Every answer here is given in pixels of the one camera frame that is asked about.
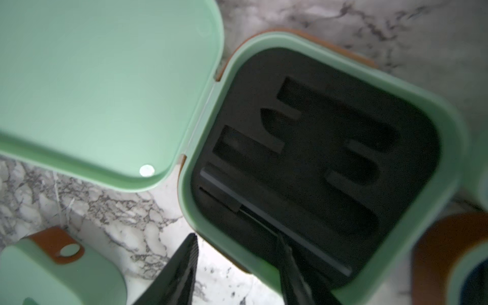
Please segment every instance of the black foam insert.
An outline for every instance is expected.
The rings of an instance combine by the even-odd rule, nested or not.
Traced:
[[[320,249],[318,255],[290,239],[305,263],[337,287],[368,262],[439,155],[435,126],[410,103],[301,53],[273,48],[237,72],[191,188],[215,226],[271,264],[279,226]]]

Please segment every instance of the small round dot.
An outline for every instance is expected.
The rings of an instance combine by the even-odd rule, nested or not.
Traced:
[[[149,164],[143,165],[139,169],[139,173],[143,177],[151,177],[152,175],[154,175],[154,167],[152,167],[152,165]]]
[[[78,253],[80,250],[80,245],[79,244],[69,244],[63,247],[60,251],[60,256],[63,257],[70,257]]]

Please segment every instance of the mint green case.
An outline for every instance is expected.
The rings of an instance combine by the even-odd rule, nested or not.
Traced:
[[[2,305],[125,305],[127,290],[115,265],[83,244],[75,262],[56,264],[29,238],[0,256]]]
[[[437,127],[437,170],[359,275],[333,291],[343,304],[368,299],[461,182],[468,132],[450,104],[301,37],[250,39],[215,81],[224,27],[214,0],[7,0],[0,45],[1,153],[123,191],[155,186],[185,154],[178,189],[185,218],[276,291],[277,269],[204,218],[189,183],[234,75],[257,52],[303,53],[409,101]]]

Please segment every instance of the white marble surface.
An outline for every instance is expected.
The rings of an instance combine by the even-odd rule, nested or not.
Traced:
[[[475,133],[488,117],[485,0],[218,0],[218,4],[225,25],[224,60],[260,31],[300,29],[372,58],[380,69],[444,96]],[[0,250],[46,227],[66,227],[119,267],[131,304],[191,232],[177,203],[176,176],[174,172],[149,192],[128,194],[0,157]],[[201,239],[200,253],[195,304],[283,303]],[[408,305],[409,291],[406,257],[369,304]]]

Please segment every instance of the brown leather strap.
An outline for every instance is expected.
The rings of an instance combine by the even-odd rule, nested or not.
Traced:
[[[438,221],[412,256],[412,304],[444,305],[451,271],[476,246],[488,241],[488,214],[468,213]]]
[[[35,242],[55,263],[69,264],[79,260],[85,253],[85,248],[60,227],[54,226],[36,234],[27,236]],[[69,257],[61,256],[61,249],[69,244],[80,246],[79,251]]]
[[[327,41],[323,41],[321,39],[318,39],[317,37],[315,36],[312,36],[312,35],[309,35],[305,32],[302,32],[302,31],[299,31],[299,30],[293,30],[293,29],[285,29],[285,28],[276,28],[276,29],[270,29],[270,30],[266,30],[266,31],[263,31],[263,32],[260,32],[254,36],[251,36],[249,37],[248,39],[246,39],[243,43],[241,43],[241,45],[234,51],[234,53],[232,53],[232,55],[229,57],[229,59],[227,60],[227,62],[225,63],[225,66],[224,68],[222,69],[222,71],[217,75],[216,77],[216,80],[217,81],[220,81],[220,79],[222,78],[222,75],[224,74],[224,71],[225,71],[225,68],[227,68],[227,65],[229,64],[229,61],[230,59],[232,58],[232,56],[234,56],[234,54],[236,53],[236,51],[242,46],[244,45],[248,40],[258,36],[258,35],[261,35],[261,34],[264,34],[264,33],[268,33],[268,32],[288,32],[288,33],[292,33],[292,34],[295,34],[297,36],[300,36],[302,38],[305,38],[307,40],[310,40],[311,42],[313,43],[316,43],[318,45],[321,45],[329,50],[332,50],[336,53],[339,53],[341,55],[344,55],[354,61],[357,61],[359,63],[362,63],[364,65],[367,65],[368,67],[371,67],[371,68],[374,68],[374,69],[377,69],[378,66],[374,63],[374,61],[370,60],[370,59],[367,59],[366,57],[363,57],[361,55],[358,55],[358,54],[355,54],[355,53],[352,53],[352,52],[349,52],[339,46],[336,46],[332,43],[329,43]]]

